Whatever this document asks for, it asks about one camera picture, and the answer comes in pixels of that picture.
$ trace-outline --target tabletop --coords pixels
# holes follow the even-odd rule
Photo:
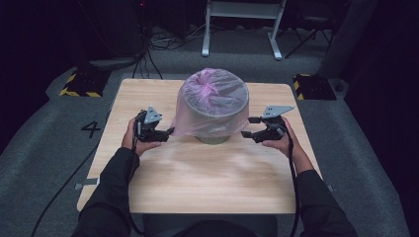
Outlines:
[[[121,146],[126,126],[149,106],[162,115],[156,129],[166,130],[176,115],[184,80],[125,79],[114,100],[87,179],[99,178]],[[320,174],[293,91],[286,84],[246,83],[251,117],[267,106],[294,106],[283,114]],[[265,129],[249,124],[245,130]],[[193,136],[170,136],[145,152],[129,184],[130,211],[136,213],[294,213],[293,182],[288,158],[240,133],[218,145]],[[81,210],[96,186],[84,186]]]

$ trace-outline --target plastic bag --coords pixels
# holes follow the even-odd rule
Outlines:
[[[206,68],[179,90],[172,135],[230,136],[248,124],[248,117],[246,84],[226,70]]]

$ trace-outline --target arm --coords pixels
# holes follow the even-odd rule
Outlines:
[[[81,210],[72,236],[129,236],[129,181],[139,167],[139,156],[146,150],[161,145],[160,142],[137,142],[133,154],[133,124],[132,119],[124,135],[122,147],[101,173],[100,184]]]
[[[345,212],[314,170],[311,161],[299,145],[290,123],[283,118],[293,139],[293,163],[301,204],[300,216],[304,225],[301,236],[357,236]],[[289,138],[267,140],[264,146],[276,148],[289,156]]]

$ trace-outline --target yellow and black hazard tape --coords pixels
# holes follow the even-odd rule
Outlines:
[[[103,97],[103,91],[108,83],[111,71],[101,71],[95,74],[73,71],[60,91],[60,96]]]
[[[310,74],[296,74],[293,77],[296,97],[302,100],[336,100],[329,82],[325,78]]]

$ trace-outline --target white metal stand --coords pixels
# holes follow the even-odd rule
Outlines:
[[[283,57],[275,40],[278,26],[283,17],[284,8],[287,0],[282,0],[280,4],[259,4],[259,3],[239,3],[239,2],[207,2],[206,12],[206,34],[204,36],[203,56],[210,54],[210,17],[236,17],[236,18],[257,18],[275,19],[274,30],[268,33],[268,39],[274,52],[275,59],[281,60]]]

